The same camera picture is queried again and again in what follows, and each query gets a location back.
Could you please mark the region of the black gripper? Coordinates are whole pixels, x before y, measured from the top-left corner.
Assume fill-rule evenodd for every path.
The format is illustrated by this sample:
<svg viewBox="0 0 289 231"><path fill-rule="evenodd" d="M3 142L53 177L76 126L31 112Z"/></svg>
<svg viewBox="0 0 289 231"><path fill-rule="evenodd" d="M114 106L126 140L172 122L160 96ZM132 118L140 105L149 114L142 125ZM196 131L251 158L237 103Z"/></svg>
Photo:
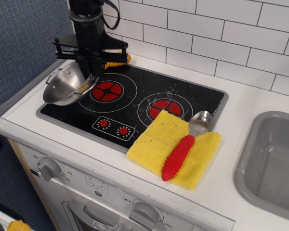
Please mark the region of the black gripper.
<svg viewBox="0 0 289 231"><path fill-rule="evenodd" d="M60 59L78 59L77 63L86 80L90 74L100 81L104 73L104 63L127 63L128 44L110 37L105 32L104 21L97 18L93 21L73 21L75 33L55 37L52 43L56 46L56 56Z"/></svg>

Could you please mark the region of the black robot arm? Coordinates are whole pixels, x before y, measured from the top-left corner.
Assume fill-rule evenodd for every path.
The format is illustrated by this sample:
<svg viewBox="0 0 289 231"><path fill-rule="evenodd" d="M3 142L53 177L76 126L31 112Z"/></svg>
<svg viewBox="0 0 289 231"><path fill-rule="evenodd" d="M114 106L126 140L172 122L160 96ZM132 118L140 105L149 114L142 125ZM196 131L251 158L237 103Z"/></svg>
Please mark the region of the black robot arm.
<svg viewBox="0 0 289 231"><path fill-rule="evenodd" d="M105 27L114 30L120 22L120 12L109 0L69 0L69 17L73 22L73 35L55 37L58 59L75 60L85 78L101 78L108 62L127 63L128 43L109 36ZM109 5L117 12L117 21L109 26L102 6Z"/></svg>

